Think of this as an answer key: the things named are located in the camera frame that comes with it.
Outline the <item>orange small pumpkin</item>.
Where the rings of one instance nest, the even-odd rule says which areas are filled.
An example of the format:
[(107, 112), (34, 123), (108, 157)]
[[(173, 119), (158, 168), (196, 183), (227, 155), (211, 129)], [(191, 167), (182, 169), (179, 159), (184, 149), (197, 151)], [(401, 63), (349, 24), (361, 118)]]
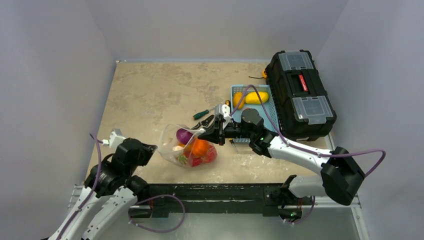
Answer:
[(205, 157), (209, 151), (210, 143), (206, 140), (196, 139), (191, 147), (191, 155), (194, 157)]

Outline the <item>purple eggplant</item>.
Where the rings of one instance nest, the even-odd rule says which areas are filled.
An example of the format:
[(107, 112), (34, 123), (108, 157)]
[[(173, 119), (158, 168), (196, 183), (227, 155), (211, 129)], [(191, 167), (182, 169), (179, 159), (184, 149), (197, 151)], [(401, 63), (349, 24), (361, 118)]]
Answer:
[(186, 145), (192, 138), (193, 133), (185, 128), (179, 128), (176, 131), (176, 139), (183, 145)]

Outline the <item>clear zip top bag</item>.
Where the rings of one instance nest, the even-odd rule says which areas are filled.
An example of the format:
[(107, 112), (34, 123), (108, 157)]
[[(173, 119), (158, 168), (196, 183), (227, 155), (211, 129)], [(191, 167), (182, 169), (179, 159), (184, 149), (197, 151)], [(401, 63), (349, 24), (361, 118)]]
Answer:
[[(187, 144), (180, 143), (176, 138), (176, 132), (180, 128), (186, 129), (186, 130), (193, 133), (192, 138), (190, 139), (190, 141)], [(198, 139), (198, 135), (201, 133), (201, 129), (204, 129), (204, 128), (202, 127), (202, 128), (199, 128), (199, 129), (191, 129), (191, 128), (187, 127), (186, 125), (182, 125), (182, 124), (173, 124), (173, 123), (168, 124), (161, 133), (157, 151), (159, 152), (161, 157), (166, 161), (172, 162), (172, 163), (174, 163), (178, 166), (181, 166), (181, 167), (194, 168), (194, 167), (189, 166), (188, 162), (187, 162), (186, 165), (180, 164), (177, 161), (177, 157), (179, 155), (184, 154), (188, 157), (188, 161), (189, 161), (192, 145), (193, 145), (194, 141), (196, 139)], [(184, 147), (184, 151), (182, 153), (173, 153), (172, 148), (174, 146), (182, 146), (182, 147)]]

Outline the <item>garlic bulb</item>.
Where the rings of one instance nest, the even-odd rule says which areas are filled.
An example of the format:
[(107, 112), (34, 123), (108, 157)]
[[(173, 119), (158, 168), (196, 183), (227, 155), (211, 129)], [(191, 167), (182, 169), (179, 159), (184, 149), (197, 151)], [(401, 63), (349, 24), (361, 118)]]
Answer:
[(172, 152), (177, 154), (177, 153), (183, 153), (184, 152), (184, 147), (181, 145), (176, 145), (172, 148)]

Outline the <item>orange carrot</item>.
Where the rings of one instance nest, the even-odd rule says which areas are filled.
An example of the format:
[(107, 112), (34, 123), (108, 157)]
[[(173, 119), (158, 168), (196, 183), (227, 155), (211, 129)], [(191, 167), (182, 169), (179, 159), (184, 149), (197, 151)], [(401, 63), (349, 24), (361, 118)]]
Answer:
[(176, 158), (176, 160), (177, 160), (180, 164), (182, 164), (182, 165), (186, 165), (186, 164), (187, 164), (187, 162), (188, 162), (188, 157), (187, 157), (185, 154), (181, 154), (181, 155), (179, 155), (179, 156)]

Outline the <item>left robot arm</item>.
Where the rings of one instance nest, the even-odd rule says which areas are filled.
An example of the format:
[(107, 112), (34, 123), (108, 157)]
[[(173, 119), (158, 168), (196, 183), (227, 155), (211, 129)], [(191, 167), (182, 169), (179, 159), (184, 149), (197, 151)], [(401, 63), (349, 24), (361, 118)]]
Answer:
[(115, 153), (99, 158), (83, 184), (73, 208), (51, 240), (98, 240), (117, 217), (149, 199), (149, 184), (134, 171), (157, 150), (154, 144), (126, 138)]

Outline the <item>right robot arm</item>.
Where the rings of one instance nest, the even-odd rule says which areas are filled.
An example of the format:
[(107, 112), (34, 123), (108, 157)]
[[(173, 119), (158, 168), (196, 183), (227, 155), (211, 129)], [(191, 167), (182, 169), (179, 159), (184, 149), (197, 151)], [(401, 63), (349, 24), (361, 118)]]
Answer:
[(198, 138), (220, 146), (230, 138), (249, 139), (254, 153), (286, 160), (314, 172), (314, 176), (295, 176), (281, 189), (280, 196), (288, 204), (306, 196), (327, 196), (349, 206), (366, 177), (346, 149), (320, 149), (288, 141), (267, 129), (256, 109), (244, 110), (240, 122), (234, 122), (226, 108), (217, 110), (214, 123), (202, 129)]

